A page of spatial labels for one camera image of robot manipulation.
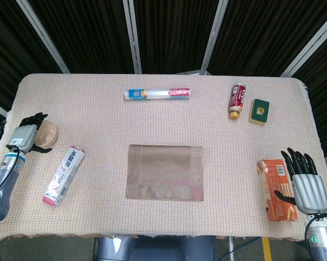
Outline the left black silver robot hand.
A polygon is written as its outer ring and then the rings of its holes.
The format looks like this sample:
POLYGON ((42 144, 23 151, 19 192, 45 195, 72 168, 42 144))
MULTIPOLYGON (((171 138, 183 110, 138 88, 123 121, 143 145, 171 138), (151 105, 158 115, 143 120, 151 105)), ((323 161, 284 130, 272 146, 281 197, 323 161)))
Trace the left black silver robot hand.
POLYGON ((52 148, 43 148, 35 144, 38 130, 47 116, 47 114, 40 112, 34 116, 24 118, 20 125, 14 129, 8 144, 6 144, 6 148, 17 150, 24 154, 31 151, 39 153, 50 152, 52 148))

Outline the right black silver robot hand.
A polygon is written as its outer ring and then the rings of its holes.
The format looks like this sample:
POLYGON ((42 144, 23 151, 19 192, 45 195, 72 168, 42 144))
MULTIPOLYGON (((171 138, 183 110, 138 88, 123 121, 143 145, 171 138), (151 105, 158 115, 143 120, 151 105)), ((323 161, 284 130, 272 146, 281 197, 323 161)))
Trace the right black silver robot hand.
POLYGON ((303 214, 323 214, 327 212, 327 194, 324 182, 318 175, 313 159, 288 148, 281 151, 292 182, 294 196, 285 196, 280 191, 274 193, 281 201, 297 206, 303 214))

